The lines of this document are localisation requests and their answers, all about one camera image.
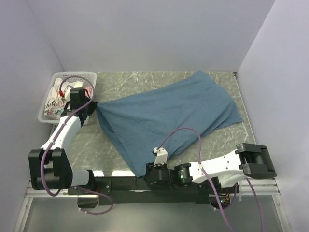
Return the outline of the blue pillowcase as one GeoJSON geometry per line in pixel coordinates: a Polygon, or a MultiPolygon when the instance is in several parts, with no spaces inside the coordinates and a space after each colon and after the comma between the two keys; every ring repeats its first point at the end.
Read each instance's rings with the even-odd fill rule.
{"type": "Polygon", "coordinates": [[[100,127],[136,177],[162,145],[169,156],[199,137],[242,122],[234,99],[205,72],[159,89],[97,105],[100,127]]]}

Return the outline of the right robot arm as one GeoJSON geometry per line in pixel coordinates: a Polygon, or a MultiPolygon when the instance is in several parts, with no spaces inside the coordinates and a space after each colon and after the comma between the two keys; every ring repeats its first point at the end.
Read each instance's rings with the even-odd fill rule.
{"type": "Polygon", "coordinates": [[[212,188],[218,193],[234,186],[247,177],[262,180],[277,176],[268,148],[264,145],[242,143],[237,149],[223,156],[198,162],[190,162],[167,167],[168,152],[156,147],[153,149],[155,161],[146,164],[144,180],[150,187],[186,187],[191,183],[202,184],[212,180],[212,188]]]}

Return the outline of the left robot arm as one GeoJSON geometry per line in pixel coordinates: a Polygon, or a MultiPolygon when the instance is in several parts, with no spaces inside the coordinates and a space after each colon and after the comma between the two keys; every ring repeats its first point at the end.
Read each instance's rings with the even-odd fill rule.
{"type": "Polygon", "coordinates": [[[52,196],[52,190],[69,189],[79,186],[85,194],[96,190],[97,183],[91,170],[73,170],[66,150],[73,138],[94,112],[97,103],[92,101],[88,90],[73,88],[70,100],[55,131],[40,149],[33,149],[28,156],[31,185],[34,190],[45,190],[52,196]]]}

